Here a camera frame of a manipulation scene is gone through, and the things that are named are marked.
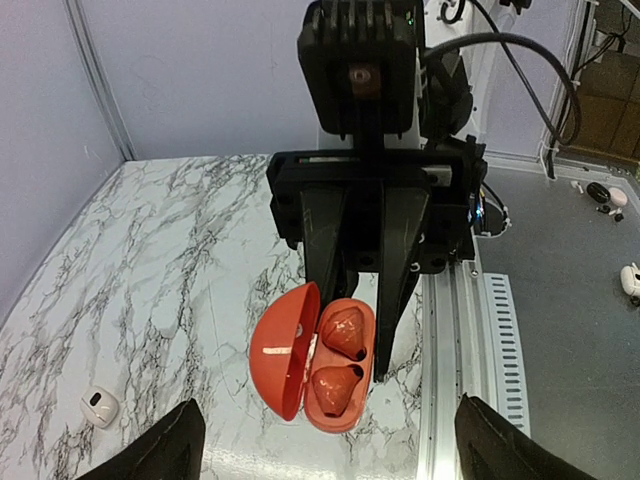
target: black cable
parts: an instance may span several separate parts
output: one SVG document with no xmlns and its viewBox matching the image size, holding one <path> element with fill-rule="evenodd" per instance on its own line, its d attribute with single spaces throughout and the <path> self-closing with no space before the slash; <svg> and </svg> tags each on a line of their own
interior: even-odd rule
<svg viewBox="0 0 640 480">
<path fill-rule="evenodd" d="M 596 60 L 598 60 L 601 56 L 603 56 L 605 53 L 607 53 L 607 50 L 609 50 L 612 46 L 613 43 L 616 41 L 616 36 L 610 36 L 609 38 L 607 38 L 603 43 L 602 46 L 600 47 L 600 49 L 589 59 L 585 60 L 584 63 L 582 63 L 581 65 L 577 66 L 574 70 L 573 70 L 573 76 L 575 77 L 575 75 L 583 70 L 584 68 L 586 68 L 587 66 L 591 65 L 593 62 L 595 62 Z"/>
<path fill-rule="evenodd" d="M 495 192 L 495 190 L 491 188 L 489 185 L 487 185 L 486 182 L 482 182 L 482 188 L 487 192 L 489 192 L 489 195 L 493 197 L 493 199 L 498 204 L 500 211 L 502 212 L 502 230 L 500 231 L 500 233 L 496 235 L 489 234 L 489 236 L 491 237 L 500 236 L 511 226 L 511 220 L 509 218 L 509 209 L 506 207 L 506 205 L 504 204 L 500 196 Z M 485 216 L 486 216 L 486 212 L 487 212 L 487 209 L 486 209 L 486 201 L 485 201 Z M 487 232 L 485 232 L 485 229 L 481 229 L 481 233 L 484 235 L 487 234 Z"/>
<path fill-rule="evenodd" d="M 427 62 L 432 58 L 441 58 L 443 55 L 449 52 L 456 51 L 460 48 L 485 43 L 505 43 L 519 45 L 528 50 L 536 52 L 553 67 L 553 69 L 560 77 L 562 84 L 567 90 L 569 100 L 571 101 L 571 105 L 573 107 L 573 115 L 575 119 L 574 131 L 572 132 L 571 137 L 568 140 L 558 138 L 557 141 L 561 145 L 570 145 L 578 137 L 578 133 L 580 132 L 580 128 L 582 127 L 582 109 L 580 107 L 580 100 L 578 99 L 578 94 L 573 87 L 571 78 L 569 78 L 569 74 L 562 66 L 560 60 L 558 60 L 553 53 L 551 53 L 539 43 L 529 38 L 525 38 L 520 35 L 514 35 L 512 33 L 474 33 L 471 35 L 464 35 L 462 37 L 454 38 L 453 40 L 449 40 L 448 42 L 444 42 L 433 47 L 431 50 L 425 52 L 423 60 Z"/>
<path fill-rule="evenodd" d="M 453 25 L 454 23 L 458 23 L 462 20 L 462 13 L 464 12 L 464 7 L 466 0 L 458 0 L 458 10 L 456 10 L 456 14 L 452 19 L 447 18 L 447 10 L 449 9 L 449 3 L 444 2 L 442 4 L 442 8 L 440 9 L 440 20 L 442 20 L 447 25 Z"/>
<path fill-rule="evenodd" d="M 482 4 L 478 0 L 469 0 L 469 2 L 474 7 L 476 7 L 476 9 L 484 17 L 484 19 L 489 24 L 489 27 L 491 27 L 491 30 L 493 30 L 495 33 L 499 33 L 500 30 L 498 29 L 498 26 L 495 24 L 495 22 L 491 18 L 491 15 L 489 15 L 489 12 L 485 10 Z M 502 45 L 502 49 L 504 50 L 504 53 L 507 55 L 507 58 L 509 59 L 509 62 L 511 62 L 511 65 L 513 66 L 514 70 L 518 74 L 518 77 L 520 77 L 520 81 L 524 85 L 524 88 L 527 90 L 527 93 L 529 94 L 529 96 L 531 97 L 531 100 L 536 106 L 536 110 L 538 110 L 538 113 L 540 114 L 540 117 L 544 121 L 544 124 L 546 125 L 547 129 L 549 130 L 549 132 L 551 132 L 551 134 L 554 137 L 560 138 L 560 136 L 562 135 L 561 131 L 557 130 L 556 127 L 554 127 L 553 121 L 549 118 L 549 115 L 547 115 L 547 112 L 542 106 L 542 102 L 540 102 L 540 99 L 536 95 L 536 92 L 533 90 L 533 87 L 531 86 L 529 79 L 527 78 L 525 73 L 522 71 L 522 67 L 520 67 L 520 64 L 513 56 L 513 53 L 511 53 L 511 50 L 509 49 L 507 44 L 504 42 L 501 42 L 501 45 Z"/>
<path fill-rule="evenodd" d="M 587 19 L 589 17 L 589 9 L 590 5 L 587 5 L 587 11 L 585 12 L 585 24 L 587 23 Z M 631 29 L 631 22 L 633 20 L 633 13 L 629 12 L 629 20 L 628 22 L 625 22 L 624 20 L 624 12 L 626 11 L 626 8 L 624 7 L 624 5 L 622 5 L 621 7 L 621 11 L 620 11 L 620 19 L 621 19 L 621 23 L 622 23 L 622 33 L 609 33 L 609 37 L 602 43 L 602 45 L 600 46 L 600 48 L 598 49 L 598 51 L 596 53 L 593 54 L 593 56 L 591 56 L 590 58 L 588 58 L 587 60 L 585 60 L 583 63 L 581 63 L 580 65 L 574 66 L 573 71 L 571 73 L 571 79 L 575 79 L 576 75 L 581 72 L 582 70 L 584 70 L 585 68 L 587 68 L 589 65 L 591 65 L 592 63 L 594 63 L 595 61 L 597 61 L 600 57 L 602 57 L 605 53 L 607 53 L 607 51 L 613 46 L 613 44 L 615 43 L 616 39 L 618 39 L 620 42 L 624 42 L 625 40 L 625 36 L 627 35 L 627 33 L 629 33 L 629 30 Z M 578 60 L 580 59 L 580 57 L 582 56 L 582 46 L 580 48 L 580 51 L 578 52 L 578 54 L 576 55 L 576 63 L 578 62 Z M 567 126 L 567 123 L 569 121 L 569 116 L 565 116 L 566 115 L 566 107 L 567 107 L 567 102 L 565 101 L 562 109 L 561 109 L 561 113 L 560 113 L 560 131 L 563 131 L 565 129 L 565 127 Z M 555 148 L 554 142 L 551 142 L 551 150 L 549 152 L 549 155 L 547 156 L 547 163 L 549 162 L 553 162 L 553 148 Z"/>
<path fill-rule="evenodd" d="M 493 197 L 493 199 L 498 202 L 498 206 L 502 209 L 502 211 L 504 212 L 504 202 L 502 201 L 502 199 L 498 196 L 498 194 L 493 190 L 493 188 L 491 188 L 489 185 L 487 185 L 486 182 L 482 182 L 482 188 L 484 188 L 487 192 L 489 192 L 489 194 Z"/>
<path fill-rule="evenodd" d="M 585 7 L 585 12 L 584 12 L 584 18 L 582 20 L 582 29 L 580 30 L 580 38 L 578 39 L 578 49 L 576 52 L 576 56 L 573 60 L 573 70 L 571 73 L 571 80 L 573 81 L 575 79 L 575 75 L 573 74 L 573 71 L 575 70 L 575 68 L 578 66 L 578 62 L 580 62 L 580 58 L 582 57 L 582 52 L 584 51 L 585 48 L 585 41 L 587 39 L 587 29 L 589 28 L 589 19 L 591 17 L 591 9 L 595 8 L 591 2 L 587 2 L 587 5 Z M 565 119 L 565 115 L 567 115 L 567 109 L 569 108 L 569 97 L 568 95 L 565 96 L 565 98 L 562 100 L 562 108 L 560 109 L 560 117 L 558 118 L 558 123 L 557 123 L 557 128 L 559 131 L 564 132 L 564 128 L 566 125 L 566 120 Z M 555 174 L 555 167 L 554 167 L 554 162 L 553 162 L 553 152 L 555 151 L 556 148 L 556 138 L 551 138 L 551 141 L 549 142 L 549 151 L 547 153 L 547 175 L 549 176 L 549 178 L 556 178 L 556 174 Z"/>
</svg>

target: earbud case lid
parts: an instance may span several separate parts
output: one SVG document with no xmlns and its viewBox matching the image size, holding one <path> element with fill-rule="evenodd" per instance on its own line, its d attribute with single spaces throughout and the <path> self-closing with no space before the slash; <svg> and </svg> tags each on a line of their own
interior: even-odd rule
<svg viewBox="0 0 640 480">
<path fill-rule="evenodd" d="M 253 383 L 269 408 L 286 421 L 295 418 L 302 403 L 320 309 L 315 283 L 295 288 L 267 309 L 251 339 Z"/>
</svg>

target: metal frame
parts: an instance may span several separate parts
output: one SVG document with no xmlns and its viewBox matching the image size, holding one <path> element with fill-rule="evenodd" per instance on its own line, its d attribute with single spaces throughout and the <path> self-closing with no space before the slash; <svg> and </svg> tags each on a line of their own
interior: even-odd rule
<svg viewBox="0 0 640 480">
<path fill-rule="evenodd" d="M 567 39 L 567 45 L 565 46 L 567 54 L 563 59 L 564 60 L 563 64 L 567 69 L 567 71 L 569 72 L 569 74 L 571 74 L 571 69 L 573 68 L 571 65 L 573 65 L 575 57 L 578 53 L 578 42 L 576 41 L 576 36 L 580 35 L 580 28 L 578 27 L 578 25 L 580 25 L 581 22 L 584 22 L 587 3 L 596 3 L 596 2 L 594 2 L 593 0 L 584 0 L 584 1 L 579 1 L 577 3 L 576 12 L 574 16 L 574 23 L 573 23 L 573 32 L 572 32 L 572 35 Z M 589 54 L 588 46 L 591 45 L 593 41 L 593 35 L 595 34 L 594 17 L 595 17 L 595 8 L 592 8 L 589 13 L 587 30 L 585 32 L 584 42 L 585 42 L 586 48 L 584 48 L 582 52 L 582 59 L 586 59 L 587 55 Z M 576 86 L 579 85 L 580 75 L 581 73 L 579 72 L 577 78 L 574 79 L 574 84 Z M 556 85 L 555 85 L 553 95 L 552 95 L 552 100 L 551 100 L 551 115 L 550 115 L 550 118 L 554 122 L 554 124 L 558 124 L 558 122 L 560 121 L 563 104 L 566 98 L 567 98 L 567 92 L 564 90 L 564 87 L 562 86 L 562 83 L 560 82 L 560 80 L 556 80 Z M 549 132 L 545 128 L 542 133 L 542 137 L 540 139 L 538 151 L 535 153 L 536 160 L 540 161 L 543 166 L 546 165 L 546 162 L 544 160 L 544 155 L 546 155 L 546 153 L 552 148 L 550 146 L 552 137 L 553 135 L 551 134 L 551 132 Z M 557 150 L 557 147 L 553 147 L 553 149 L 554 149 L 554 154 L 559 151 Z"/>
<path fill-rule="evenodd" d="M 63 4 L 69 18 L 73 38 L 78 47 L 82 66 L 113 143 L 120 152 L 123 161 L 136 160 L 133 143 L 100 63 L 82 3 L 80 0 L 63 0 Z"/>
<path fill-rule="evenodd" d="M 498 408 L 495 348 L 479 259 L 437 276 L 422 276 L 422 289 L 422 413 L 416 478 L 457 479 L 461 471 L 454 418 L 463 393 Z"/>
</svg>

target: small white object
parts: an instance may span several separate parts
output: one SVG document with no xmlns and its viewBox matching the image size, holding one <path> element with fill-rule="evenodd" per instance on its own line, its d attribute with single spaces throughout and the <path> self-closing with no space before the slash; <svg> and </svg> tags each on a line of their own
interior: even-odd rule
<svg viewBox="0 0 640 480">
<path fill-rule="evenodd" d="M 101 387 L 90 387 L 80 399 L 80 410 L 98 428 L 107 428 L 118 414 L 118 401 Z"/>
<path fill-rule="evenodd" d="M 627 194 L 622 190 L 616 187 L 611 187 L 609 189 L 609 193 L 611 194 L 611 203 L 616 207 L 624 207 L 627 205 L 629 199 L 627 198 Z"/>
<path fill-rule="evenodd" d="M 571 182 L 571 186 L 572 186 L 573 188 L 577 188 L 577 189 L 578 189 L 578 191 L 580 192 L 580 195 L 582 195 L 582 194 L 584 193 L 584 189 L 582 188 L 582 185 L 580 185 L 580 182 L 578 182 L 578 181 L 576 181 L 576 180 L 573 180 L 573 181 Z"/>
<path fill-rule="evenodd" d="M 620 280 L 622 281 L 622 288 L 627 295 L 640 297 L 640 268 L 635 263 L 622 269 Z"/>
</svg>

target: marble surface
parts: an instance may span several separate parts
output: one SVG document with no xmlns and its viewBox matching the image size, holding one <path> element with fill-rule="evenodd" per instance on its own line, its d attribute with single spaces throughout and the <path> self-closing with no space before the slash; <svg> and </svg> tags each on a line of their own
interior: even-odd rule
<svg viewBox="0 0 640 480">
<path fill-rule="evenodd" d="M 287 423 L 255 391 L 256 322 L 303 282 L 271 220 L 267 161 L 128 163 L 95 195 L 0 332 L 0 478 L 75 478 L 190 397 L 207 424 L 203 479 L 415 478 L 419 293 L 350 433 L 303 412 Z M 356 297 L 375 307 L 375 289 L 362 276 Z M 91 384 L 121 402 L 106 430 L 80 413 Z"/>
</svg>

